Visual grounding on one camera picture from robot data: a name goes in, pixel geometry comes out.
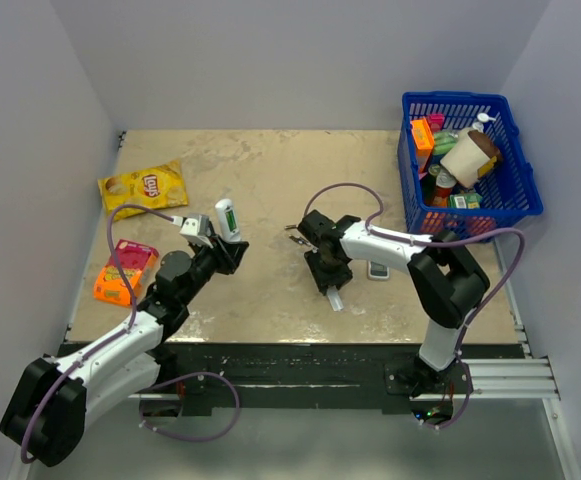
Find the white battery cover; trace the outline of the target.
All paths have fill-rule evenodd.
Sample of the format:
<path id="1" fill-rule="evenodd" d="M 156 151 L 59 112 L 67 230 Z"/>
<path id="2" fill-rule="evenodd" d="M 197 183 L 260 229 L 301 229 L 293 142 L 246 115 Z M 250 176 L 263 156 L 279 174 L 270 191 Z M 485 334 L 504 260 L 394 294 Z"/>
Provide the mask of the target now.
<path id="1" fill-rule="evenodd" d="M 339 292 L 336 289 L 329 291 L 326 294 L 326 297 L 327 297 L 332 309 L 335 312 L 339 312 L 343 309 L 343 302 L 341 300 Z"/>

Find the white remote control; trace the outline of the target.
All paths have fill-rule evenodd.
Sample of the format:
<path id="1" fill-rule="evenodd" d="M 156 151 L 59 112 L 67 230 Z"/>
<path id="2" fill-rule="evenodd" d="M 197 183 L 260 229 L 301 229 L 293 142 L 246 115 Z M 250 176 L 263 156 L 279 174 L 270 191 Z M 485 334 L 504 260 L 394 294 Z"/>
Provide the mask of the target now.
<path id="1" fill-rule="evenodd" d="M 242 241 L 241 230 L 233 202 L 224 198 L 215 204 L 221 237 L 228 243 Z"/>

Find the green battery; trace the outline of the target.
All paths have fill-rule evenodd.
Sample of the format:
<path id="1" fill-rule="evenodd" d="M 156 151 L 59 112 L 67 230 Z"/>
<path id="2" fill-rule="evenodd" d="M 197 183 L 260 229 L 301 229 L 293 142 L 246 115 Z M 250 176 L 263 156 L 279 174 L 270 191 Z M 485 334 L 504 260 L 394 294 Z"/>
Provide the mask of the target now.
<path id="1" fill-rule="evenodd" d="M 234 216 L 234 211 L 229 209 L 225 212 L 226 222 L 230 232 L 234 232 L 238 229 L 237 222 Z"/>

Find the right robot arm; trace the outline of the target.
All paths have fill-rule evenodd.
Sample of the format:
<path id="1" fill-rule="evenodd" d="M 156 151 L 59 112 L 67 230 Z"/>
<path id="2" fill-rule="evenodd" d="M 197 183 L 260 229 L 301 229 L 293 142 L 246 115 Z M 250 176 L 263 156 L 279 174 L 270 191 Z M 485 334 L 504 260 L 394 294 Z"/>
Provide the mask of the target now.
<path id="1" fill-rule="evenodd" d="M 468 249 L 453 244 L 458 237 L 443 231 L 399 241 L 396 232 L 373 229 L 358 217 L 346 215 L 333 221 L 317 210 L 303 217 L 298 231 L 312 245 L 304 258 L 324 296 L 352 280 L 349 263 L 353 260 L 374 262 L 410 276 L 429 318 L 415 379 L 429 393 L 446 386 L 465 320 L 490 288 L 488 276 Z"/>

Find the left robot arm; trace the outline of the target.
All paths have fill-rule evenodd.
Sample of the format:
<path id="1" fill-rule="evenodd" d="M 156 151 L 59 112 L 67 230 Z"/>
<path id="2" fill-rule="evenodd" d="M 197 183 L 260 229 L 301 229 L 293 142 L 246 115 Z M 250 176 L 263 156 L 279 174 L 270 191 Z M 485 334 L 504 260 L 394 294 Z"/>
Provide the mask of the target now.
<path id="1" fill-rule="evenodd" d="M 52 467 L 76 448 L 88 426 L 128 395 L 170 390 L 177 368 L 153 355 L 189 316 L 188 306 L 216 275 L 236 272 L 249 247 L 212 235 L 206 245 L 166 254 L 137 311 L 72 354 L 40 357 L 23 370 L 0 422 L 25 464 Z"/>

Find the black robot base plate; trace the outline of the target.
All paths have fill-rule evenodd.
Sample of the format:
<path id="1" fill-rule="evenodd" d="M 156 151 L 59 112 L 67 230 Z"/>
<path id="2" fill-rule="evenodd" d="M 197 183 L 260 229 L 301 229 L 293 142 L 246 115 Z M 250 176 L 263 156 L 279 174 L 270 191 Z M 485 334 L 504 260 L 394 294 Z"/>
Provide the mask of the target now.
<path id="1" fill-rule="evenodd" d="M 140 404 L 188 417 L 218 409 L 378 410 L 408 414 L 471 391 L 467 367 L 429 373 L 415 345 L 166 343 L 149 351 L 160 386 Z"/>

